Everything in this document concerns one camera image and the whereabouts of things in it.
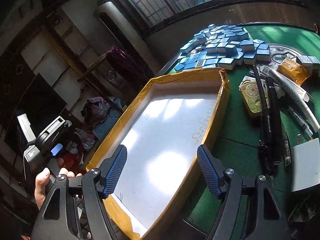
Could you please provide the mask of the person left hand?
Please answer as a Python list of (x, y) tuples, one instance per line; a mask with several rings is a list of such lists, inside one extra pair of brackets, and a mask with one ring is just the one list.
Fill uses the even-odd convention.
[[(64, 166), (63, 166), (63, 159), (58, 158), (57, 163), (59, 165), (60, 171), (59, 174), (65, 174), (68, 178), (74, 178), (74, 177), (80, 177), (82, 176), (81, 173), (78, 173), (75, 175), (74, 172), (68, 171)], [(46, 186), (50, 181), (50, 170), (49, 168), (45, 167), (42, 172), (40, 172), (36, 178), (35, 178), (35, 191), (34, 191), (34, 197), (35, 197), (35, 202), (40, 210), (42, 207), (42, 204), (46, 198)]]

